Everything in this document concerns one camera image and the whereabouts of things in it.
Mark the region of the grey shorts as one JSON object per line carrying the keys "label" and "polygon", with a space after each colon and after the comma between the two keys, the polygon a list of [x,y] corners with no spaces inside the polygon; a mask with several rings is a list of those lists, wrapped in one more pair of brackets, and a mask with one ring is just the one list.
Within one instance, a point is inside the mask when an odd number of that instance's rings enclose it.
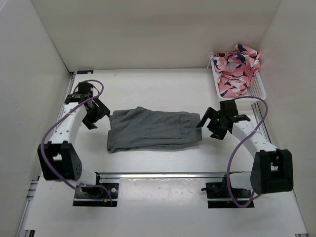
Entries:
{"label": "grey shorts", "polygon": [[110,116],[107,150],[175,149],[202,140],[197,128],[200,115],[188,112],[152,111],[143,107],[117,110]]}

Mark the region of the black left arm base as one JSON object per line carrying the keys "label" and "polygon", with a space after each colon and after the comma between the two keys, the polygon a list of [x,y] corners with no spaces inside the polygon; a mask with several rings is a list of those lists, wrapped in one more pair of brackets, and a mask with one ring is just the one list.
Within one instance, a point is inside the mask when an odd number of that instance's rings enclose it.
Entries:
{"label": "black left arm base", "polygon": [[117,207],[119,197],[119,179],[100,179],[97,185],[108,190],[111,196],[102,188],[86,188],[75,191],[73,206],[77,207]]}

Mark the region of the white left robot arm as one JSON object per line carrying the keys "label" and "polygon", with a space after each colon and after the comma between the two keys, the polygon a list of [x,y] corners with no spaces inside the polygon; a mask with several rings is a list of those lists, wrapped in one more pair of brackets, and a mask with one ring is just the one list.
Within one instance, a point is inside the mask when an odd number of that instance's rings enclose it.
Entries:
{"label": "white left robot arm", "polygon": [[189,147],[202,139],[205,115],[188,112],[152,111],[142,107],[111,112],[100,100],[103,89],[96,80],[77,84],[64,102],[62,117],[45,133],[38,146],[44,178],[62,181],[76,191],[97,198],[108,191],[99,182],[99,173],[86,171],[74,144],[81,125],[96,129],[97,121],[107,117],[110,130],[107,150],[111,153],[144,149],[177,149]]}

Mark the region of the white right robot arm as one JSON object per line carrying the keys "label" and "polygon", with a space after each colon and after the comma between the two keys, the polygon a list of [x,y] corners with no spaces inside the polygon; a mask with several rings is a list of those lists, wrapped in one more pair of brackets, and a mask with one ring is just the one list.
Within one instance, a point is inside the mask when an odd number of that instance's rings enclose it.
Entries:
{"label": "white right robot arm", "polygon": [[294,187],[292,154],[279,149],[258,132],[247,115],[241,115],[235,101],[220,102],[217,111],[211,107],[204,114],[210,120],[207,125],[211,137],[223,140],[231,133],[253,157],[250,172],[230,172],[222,184],[222,193],[234,197],[240,189],[254,191],[258,195],[290,192]]}

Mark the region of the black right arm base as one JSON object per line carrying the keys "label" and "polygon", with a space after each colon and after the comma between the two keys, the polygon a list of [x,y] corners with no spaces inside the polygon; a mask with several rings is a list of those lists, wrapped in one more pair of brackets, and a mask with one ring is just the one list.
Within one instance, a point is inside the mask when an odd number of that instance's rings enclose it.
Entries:
{"label": "black right arm base", "polygon": [[[206,193],[209,209],[238,208],[230,198],[225,178],[221,182],[207,182],[201,189]],[[239,205],[246,205],[251,197],[251,190],[231,188],[234,200]]]}

